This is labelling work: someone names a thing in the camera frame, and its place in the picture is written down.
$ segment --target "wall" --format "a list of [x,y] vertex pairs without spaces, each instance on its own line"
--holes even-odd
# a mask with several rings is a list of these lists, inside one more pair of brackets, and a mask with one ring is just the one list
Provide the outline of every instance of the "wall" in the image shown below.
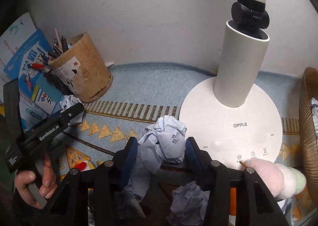
[[[50,42],[88,31],[104,61],[176,61],[215,71],[236,0],[20,0]],[[267,0],[271,41],[262,70],[318,68],[318,14],[309,0]]]

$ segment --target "pen holder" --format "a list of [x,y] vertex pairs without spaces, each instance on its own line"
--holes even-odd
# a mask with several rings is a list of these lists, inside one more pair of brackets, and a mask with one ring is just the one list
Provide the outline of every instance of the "pen holder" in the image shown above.
[[82,102],[96,101],[112,84],[112,75],[88,33],[71,39],[72,47],[48,65]]

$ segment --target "screw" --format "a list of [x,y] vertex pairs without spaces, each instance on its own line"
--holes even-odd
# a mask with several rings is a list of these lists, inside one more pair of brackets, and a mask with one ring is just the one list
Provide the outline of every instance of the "screw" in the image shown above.
[[79,170],[76,169],[76,168],[73,168],[73,169],[70,170],[70,174],[71,175],[76,175],[78,172],[79,172]]
[[220,166],[220,163],[217,160],[213,160],[213,161],[211,161],[211,165],[214,167],[218,167],[218,166]]
[[249,174],[253,174],[255,172],[255,169],[253,169],[252,167],[247,167],[246,168],[246,171],[249,173]]
[[112,160],[108,160],[108,161],[106,161],[106,162],[104,163],[104,165],[105,165],[106,167],[112,167],[112,165],[114,165],[114,162],[113,162]]

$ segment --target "pink plush ball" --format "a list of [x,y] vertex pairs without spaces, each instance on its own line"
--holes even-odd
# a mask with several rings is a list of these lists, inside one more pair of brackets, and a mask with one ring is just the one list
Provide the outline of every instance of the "pink plush ball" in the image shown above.
[[247,160],[245,164],[256,170],[274,197],[284,189],[283,173],[274,163],[264,159],[252,158]]

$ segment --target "white circular lamp base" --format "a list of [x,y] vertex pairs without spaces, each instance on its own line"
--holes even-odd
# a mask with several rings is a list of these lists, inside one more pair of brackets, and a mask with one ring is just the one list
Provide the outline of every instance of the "white circular lamp base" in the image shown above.
[[187,127],[186,138],[194,137],[228,168],[240,169],[239,161],[260,158],[274,162],[282,143],[282,125],[271,98],[253,85],[244,104],[227,107],[214,95],[215,78],[200,82],[182,103],[179,120]]

